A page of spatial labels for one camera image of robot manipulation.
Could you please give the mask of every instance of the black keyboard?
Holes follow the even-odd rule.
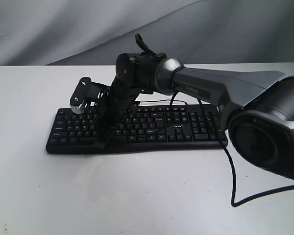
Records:
[[[171,111],[169,106],[133,106],[104,149],[94,146],[96,123],[94,107],[82,115],[74,114],[71,109],[59,109],[46,145],[47,152],[111,154],[221,148],[217,135],[227,145],[227,137],[220,130],[218,110],[210,104],[203,105],[203,110],[200,105],[173,105]]]

